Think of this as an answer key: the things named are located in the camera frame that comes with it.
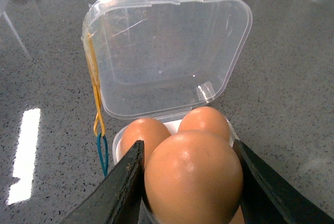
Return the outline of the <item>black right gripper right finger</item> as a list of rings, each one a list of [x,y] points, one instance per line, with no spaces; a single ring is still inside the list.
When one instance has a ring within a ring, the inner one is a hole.
[[[333,223],[245,143],[233,149],[243,169],[241,209],[245,223]]]

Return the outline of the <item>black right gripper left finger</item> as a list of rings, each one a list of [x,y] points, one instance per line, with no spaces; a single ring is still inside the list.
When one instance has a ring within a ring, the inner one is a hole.
[[[144,147],[144,141],[135,141],[94,192],[61,223],[137,223],[144,191]]]

